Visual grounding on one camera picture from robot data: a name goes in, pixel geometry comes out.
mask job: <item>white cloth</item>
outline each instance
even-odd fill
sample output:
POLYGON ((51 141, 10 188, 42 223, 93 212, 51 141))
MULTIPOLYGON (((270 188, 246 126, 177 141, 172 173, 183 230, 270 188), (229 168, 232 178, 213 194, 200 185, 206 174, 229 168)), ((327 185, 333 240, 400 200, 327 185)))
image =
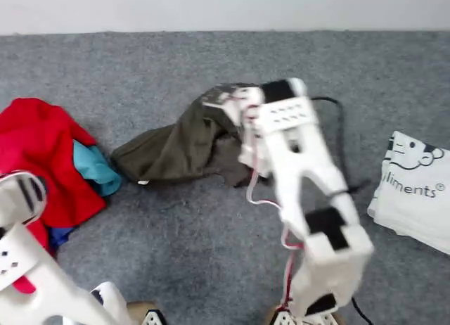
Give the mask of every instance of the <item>white cloth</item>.
POLYGON ((384 227, 450 254, 450 151, 395 132, 367 213, 384 227))

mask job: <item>gray carpet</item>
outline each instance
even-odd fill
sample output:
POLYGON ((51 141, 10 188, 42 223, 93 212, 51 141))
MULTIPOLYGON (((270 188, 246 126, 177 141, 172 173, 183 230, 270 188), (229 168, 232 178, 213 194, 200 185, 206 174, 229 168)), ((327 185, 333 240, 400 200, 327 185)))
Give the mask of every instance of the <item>gray carpet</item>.
MULTIPOLYGON (((19 96, 64 106, 107 153, 173 123, 219 82, 301 77, 311 95, 342 100, 356 199, 376 254, 357 293, 376 324, 447 324, 450 257, 365 214, 387 139, 398 129, 450 148, 450 33, 157 33, 0 37, 0 107, 19 96)), ((318 106, 335 150, 335 109, 318 106)), ((258 186, 257 195, 272 197, 258 186)), ((314 206, 312 191, 304 205, 314 206)), ((276 212, 210 177, 166 189, 125 184, 109 208, 59 251, 85 288, 114 281, 151 299, 170 324, 261 324, 281 296, 287 253, 276 212)), ((364 324, 350 307, 348 324, 364 324)))

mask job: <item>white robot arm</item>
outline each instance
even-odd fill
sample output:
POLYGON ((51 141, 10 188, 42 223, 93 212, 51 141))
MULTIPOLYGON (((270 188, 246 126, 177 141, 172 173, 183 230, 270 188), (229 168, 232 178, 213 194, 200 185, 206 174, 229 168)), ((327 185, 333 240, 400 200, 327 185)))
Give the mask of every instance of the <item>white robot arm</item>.
POLYGON ((218 103, 204 104, 223 109, 235 126, 243 128, 239 160, 263 177, 272 173, 280 219, 304 244, 302 266, 292 280, 292 315, 304 319, 346 305, 359 286, 373 245, 326 148, 303 81, 286 79, 236 89, 218 103), (324 192, 329 208, 302 211, 303 177, 324 192))
POLYGON ((41 179, 29 172, 0 176, 0 324, 44 324, 56 315, 65 317, 64 325, 166 324, 152 309, 133 319, 130 305, 110 282, 91 293, 76 287, 24 225, 39 218, 45 206, 41 179), (35 287, 33 294, 15 289, 20 277, 35 287))

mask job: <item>red shirt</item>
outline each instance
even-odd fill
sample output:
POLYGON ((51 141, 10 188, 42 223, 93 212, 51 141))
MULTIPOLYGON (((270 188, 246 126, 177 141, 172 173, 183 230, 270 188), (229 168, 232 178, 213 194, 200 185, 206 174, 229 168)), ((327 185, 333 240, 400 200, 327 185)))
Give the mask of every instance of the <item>red shirt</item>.
MULTIPOLYGON (((96 144, 61 107, 38 98, 17 98, 0 114, 0 173, 27 170, 45 179, 48 203, 35 223, 74 227, 105 207, 75 169, 73 140, 96 144)), ((48 248, 45 228, 29 229, 48 248)))

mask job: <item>blue cloth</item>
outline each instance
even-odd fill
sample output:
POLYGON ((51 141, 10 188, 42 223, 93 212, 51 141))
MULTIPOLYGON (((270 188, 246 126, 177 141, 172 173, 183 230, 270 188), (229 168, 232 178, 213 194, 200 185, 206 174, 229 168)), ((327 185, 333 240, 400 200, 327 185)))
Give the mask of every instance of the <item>blue cloth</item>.
MULTIPOLYGON (((115 193, 122 183, 118 173, 110 168, 108 161, 95 146, 86 147, 73 141, 73 163, 75 169, 87 180, 96 193, 108 196, 115 193)), ((50 228, 50 244, 53 248, 64 244, 74 228, 50 228)))
POLYGON ((63 245, 69 240, 69 234, 75 228, 50 228, 50 245, 53 249, 63 245))

